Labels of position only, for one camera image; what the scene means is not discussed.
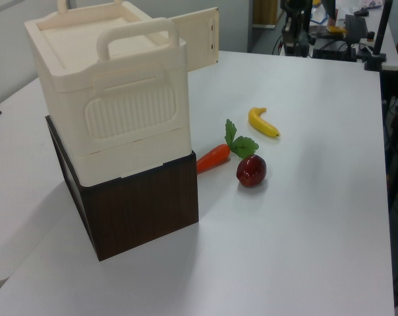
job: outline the toy carrot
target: toy carrot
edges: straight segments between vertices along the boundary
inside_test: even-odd
[[[226,162],[230,155],[230,151],[242,159],[255,153],[259,148],[259,145],[248,137],[239,136],[234,139],[236,132],[236,126],[233,122],[227,119],[227,122],[225,123],[225,141],[227,143],[213,148],[209,153],[205,154],[205,156],[196,162],[196,170],[198,173]]]

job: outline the toy apple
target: toy apple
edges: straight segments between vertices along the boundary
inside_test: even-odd
[[[237,178],[243,186],[255,186],[266,176],[266,162],[258,155],[249,155],[237,167]]]

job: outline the desk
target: desk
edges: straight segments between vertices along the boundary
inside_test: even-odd
[[[232,156],[198,176],[198,224],[102,262],[71,207],[0,289],[0,315],[392,316],[379,75],[221,52],[188,79],[198,156],[229,118],[260,144],[263,184],[239,185]],[[248,125],[253,106],[280,140]]]
[[[382,15],[382,10],[383,8],[379,9],[370,9],[369,10],[369,16],[367,16],[366,19],[366,25],[368,27],[368,31],[375,32],[375,39],[376,35],[378,34],[378,28],[379,28],[379,23],[381,20],[381,15]],[[337,26],[344,26],[345,20],[337,20]],[[313,46],[310,46],[309,54],[312,56],[313,52]],[[398,53],[395,48],[395,43],[394,39],[391,34],[391,29],[389,28],[389,24],[387,24],[387,27],[385,29],[385,35],[384,35],[384,41],[382,43],[381,47],[381,53],[386,54],[386,62],[382,63],[382,70],[392,70],[392,71],[397,71],[398,70]],[[281,50],[281,54],[285,55],[284,52],[284,47]],[[363,68],[363,65],[361,61],[357,61],[358,64],[361,64],[361,68]]]
[[[0,110],[1,286],[72,199],[48,134],[39,80],[2,102]]]

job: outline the ribbed panel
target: ribbed panel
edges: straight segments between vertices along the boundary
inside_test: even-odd
[[[93,138],[108,138],[167,122],[175,114],[169,84],[95,99],[86,106],[86,124]]]

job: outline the yellow banana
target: yellow banana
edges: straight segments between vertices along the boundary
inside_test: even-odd
[[[271,125],[270,123],[266,122],[260,115],[266,112],[265,107],[253,107],[249,111],[249,123],[259,132],[271,136],[271,137],[278,137],[279,132],[278,129]]]

